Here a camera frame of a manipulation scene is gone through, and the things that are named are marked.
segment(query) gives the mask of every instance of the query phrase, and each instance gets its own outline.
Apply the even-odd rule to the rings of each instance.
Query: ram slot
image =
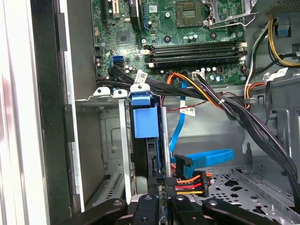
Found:
[[[154,68],[176,68],[194,65],[219,65],[226,63],[238,63],[241,56],[220,56],[220,57],[205,57],[200,58],[197,56],[174,57],[164,59],[150,59],[149,63],[153,63]]]

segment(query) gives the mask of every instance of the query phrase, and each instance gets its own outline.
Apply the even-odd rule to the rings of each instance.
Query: red wire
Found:
[[[192,189],[192,188],[197,188],[197,187],[199,187],[201,185],[202,185],[202,183],[191,185],[191,186],[175,186],[175,188],[179,188],[179,189]]]

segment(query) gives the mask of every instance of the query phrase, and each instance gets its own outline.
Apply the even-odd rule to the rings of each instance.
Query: cable tie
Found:
[[[222,104],[222,103],[224,103],[224,102],[225,102],[225,100],[224,100],[224,99],[221,99],[221,100],[219,101],[218,104],[220,105],[220,104]]]

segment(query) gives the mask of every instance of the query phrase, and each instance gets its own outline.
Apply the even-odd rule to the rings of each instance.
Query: blue plastic latch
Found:
[[[232,160],[234,158],[234,152],[231,149],[223,149],[191,154],[187,155],[186,157],[192,159],[192,164],[190,167],[183,166],[183,175],[186,178],[191,178],[195,169]],[[172,157],[171,163],[176,163],[176,159]]]
[[[133,119],[135,125],[135,138],[158,137],[158,109],[134,109]]]
[[[131,105],[133,106],[150,105],[150,93],[133,95],[131,97]]]

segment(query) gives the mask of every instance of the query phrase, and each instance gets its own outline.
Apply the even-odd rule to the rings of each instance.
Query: chip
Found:
[[[203,25],[201,4],[197,1],[176,2],[177,28]]]
[[[121,45],[130,45],[130,32],[129,31],[119,31],[117,32],[117,43],[119,46]]]

